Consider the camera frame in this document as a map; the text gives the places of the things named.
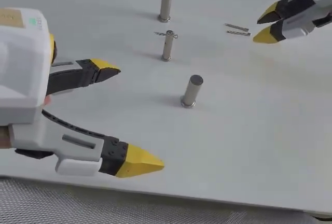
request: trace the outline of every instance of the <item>small metal rod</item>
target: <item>small metal rod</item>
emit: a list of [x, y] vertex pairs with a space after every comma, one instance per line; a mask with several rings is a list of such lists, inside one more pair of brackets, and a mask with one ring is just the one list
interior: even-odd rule
[[167, 23], [171, 20], [171, 3], [172, 0], [161, 0], [160, 14], [158, 20], [162, 23]]
[[72, 62], [54, 62], [51, 67], [65, 66], [65, 65], [73, 65]]
[[173, 46], [174, 32], [166, 31], [164, 50], [162, 52], [161, 59], [168, 62], [171, 59], [171, 51]]
[[241, 31], [244, 31], [244, 32], [248, 32], [249, 31], [248, 28], [240, 27], [240, 26], [233, 25], [233, 24], [230, 24], [230, 23], [225, 23], [225, 26], [231, 27], [233, 29], [241, 30]]
[[184, 108], [192, 108], [196, 104], [196, 97], [203, 84], [203, 78], [199, 75], [192, 75], [185, 94], [181, 97], [181, 105]]
[[240, 35], [240, 36], [251, 36], [251, 33], [237, 32], [237, 31], [226, 31], [226, 33]]

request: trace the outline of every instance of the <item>metal grating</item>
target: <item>metal grating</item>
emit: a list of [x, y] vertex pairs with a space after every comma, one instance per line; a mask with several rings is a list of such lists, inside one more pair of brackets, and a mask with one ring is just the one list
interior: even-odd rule
[[295, 211], [0, 178], [0, 224], [317, 224]]

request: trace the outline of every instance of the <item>metal peg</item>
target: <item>metal peg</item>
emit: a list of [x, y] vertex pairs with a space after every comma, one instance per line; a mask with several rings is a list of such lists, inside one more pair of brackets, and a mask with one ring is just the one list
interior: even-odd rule
[[225, 23], [225, 26], [233, 28], [233, 29], [241, 30], [241, 31], [244, 31], [244, 32], [248, 32], [249, 31], [248, 28], [240, 27], [240, 26], [237, 26], [237, 25], [234, 25], [234, 24], [230, 24], [230, 23]]
[[199, 75], [192, 75], [185, 95], [181, 97], [181, 105], [185, 108], [192, 108], [196, 104], [197, 94], [203, 84], [203, 78]]
[[172, 0], [161, 0], [160, 15], [158, 16], [158, 20], [162, 23], [167, 23], [171, 19], [171, 2]]
[[166, 31], [164, 50], [161, 56], [161, 59], [165, 62], [168, 62], [171, 59], [171, 51], [172, 51], [174, 36], [175, 34], [173, 31]]
[[226, 31], [226, 33], [240, 36], [251, 36], [251, 33], [248, 32]]

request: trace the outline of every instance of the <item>label sticker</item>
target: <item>label sticker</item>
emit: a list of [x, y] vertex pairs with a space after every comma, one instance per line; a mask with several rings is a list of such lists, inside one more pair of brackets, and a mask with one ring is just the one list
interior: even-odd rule
[[24, 28], [21, 11], [0, 8], [0, 25]]

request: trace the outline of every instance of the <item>white tabletop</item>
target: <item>white tabletop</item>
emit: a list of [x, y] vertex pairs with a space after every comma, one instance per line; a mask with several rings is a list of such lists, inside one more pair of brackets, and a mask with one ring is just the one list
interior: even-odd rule
[[[122, 70], [54, 96], [48, 109], [149, 150], [165, 168], [128, 179], [65, 177], [54, 172], [55, 157], [1, 150], [0, 174], [332, 213], [330, 26], [272, 46], [223, 26], [256, 34], [274, 1], [173, 0], [163, 24], [160, 0], [2, 0], [40, 9], [59, 57], [106, 59]], [[154, 34], [167, 30], [179, 36], [168, 63], [160, 60], [164, 38]], [[204, 84], [195, 108], [184, 109], [179, 97], [193, 74]]]

